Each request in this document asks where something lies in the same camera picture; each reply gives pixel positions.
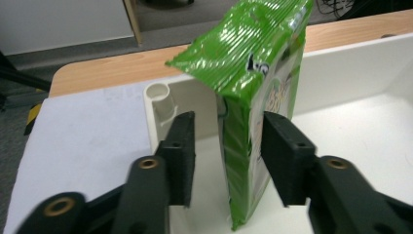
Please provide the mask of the white table mat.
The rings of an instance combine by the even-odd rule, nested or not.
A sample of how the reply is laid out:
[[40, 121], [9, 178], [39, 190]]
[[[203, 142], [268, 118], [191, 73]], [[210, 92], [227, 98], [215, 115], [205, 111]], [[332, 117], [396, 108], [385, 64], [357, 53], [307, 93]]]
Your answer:
[[152, 153], [144, 106], [151, 82], [45, 99], [19, 163], [3, 234], [16, 234], [45, 199], [67, 191], [92, 200], [123, 184]]

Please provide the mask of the green snack packet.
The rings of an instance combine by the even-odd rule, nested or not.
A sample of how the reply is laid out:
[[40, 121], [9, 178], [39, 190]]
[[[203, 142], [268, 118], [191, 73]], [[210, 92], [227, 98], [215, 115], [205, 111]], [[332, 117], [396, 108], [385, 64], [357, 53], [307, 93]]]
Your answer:
[[214, 91], [233, 229], [253, 216], [270, 175], [260, 156], [264, 114], [293, 115], [314, 0], [239, 0], [169, 60]]

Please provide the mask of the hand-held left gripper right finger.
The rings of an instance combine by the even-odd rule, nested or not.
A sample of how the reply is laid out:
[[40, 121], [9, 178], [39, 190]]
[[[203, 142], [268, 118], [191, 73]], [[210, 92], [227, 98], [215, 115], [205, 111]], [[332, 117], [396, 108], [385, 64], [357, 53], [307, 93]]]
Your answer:
[[310, 203], [316, 234], [387, 234], [387, 203], [356, 167], [316, 147], [287, 118], [264, 114], [261, 156], [288, 206]]

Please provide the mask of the white cabinet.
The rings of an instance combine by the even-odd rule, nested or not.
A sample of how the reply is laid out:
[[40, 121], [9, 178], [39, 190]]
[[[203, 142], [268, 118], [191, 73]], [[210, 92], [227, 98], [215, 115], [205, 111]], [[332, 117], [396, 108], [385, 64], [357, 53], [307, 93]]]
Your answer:
[[130, 36], [122, 0], [0, 0], [0, 51], [6, 55]]

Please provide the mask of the black metal stand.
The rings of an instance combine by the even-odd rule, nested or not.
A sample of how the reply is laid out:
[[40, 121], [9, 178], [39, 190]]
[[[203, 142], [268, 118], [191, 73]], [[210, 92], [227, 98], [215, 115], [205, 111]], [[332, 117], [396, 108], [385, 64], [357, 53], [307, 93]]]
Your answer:
[[0, 78], [24, 86], [33, 87], [45, 92], [51, 89], [52, 83], [41, 78], [18, 71], [0, 51]]

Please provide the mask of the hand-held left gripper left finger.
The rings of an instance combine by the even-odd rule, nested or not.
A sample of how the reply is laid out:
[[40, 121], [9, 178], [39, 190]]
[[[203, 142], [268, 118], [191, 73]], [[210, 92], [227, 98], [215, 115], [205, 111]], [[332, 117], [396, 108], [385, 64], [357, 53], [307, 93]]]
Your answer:
[[195, 113], [177, 115], [155, 153], [134, 161], [111, 234], [169, 234], [169, 208], [191, 204]]

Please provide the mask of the yellow black tape strip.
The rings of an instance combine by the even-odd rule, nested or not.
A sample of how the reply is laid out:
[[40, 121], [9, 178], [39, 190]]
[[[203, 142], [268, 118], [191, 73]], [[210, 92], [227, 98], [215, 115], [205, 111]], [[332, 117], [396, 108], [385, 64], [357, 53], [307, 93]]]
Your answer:
[[40, 113], [41, 106], [42, 106], [41, 103], [36, 103], [30, 108], [28, 112], [28, 116], [27, 116], [25, 130], [24, 130], [24, 134], [26, 136], [28, 136], [32, 132], [36, 118], [38, 114]]

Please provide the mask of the white plastic tray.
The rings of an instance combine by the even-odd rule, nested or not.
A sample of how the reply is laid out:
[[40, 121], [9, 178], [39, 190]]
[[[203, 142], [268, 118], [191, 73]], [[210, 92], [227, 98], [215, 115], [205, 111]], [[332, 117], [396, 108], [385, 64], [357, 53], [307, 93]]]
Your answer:
[[[196, 116], [196, 169], [189, 208], [169, 211], [171, 234], [312, 234], [308, 209], [286, 208], [269, 185], [250, 221], [231, 229], [215, 95], [187, 75], [146, 87], [150, 142], [171, 119]], [[305, 54], [292, 121], [320, 156], [352, 162], [379, 192], [413, 205], [413, 33]]]

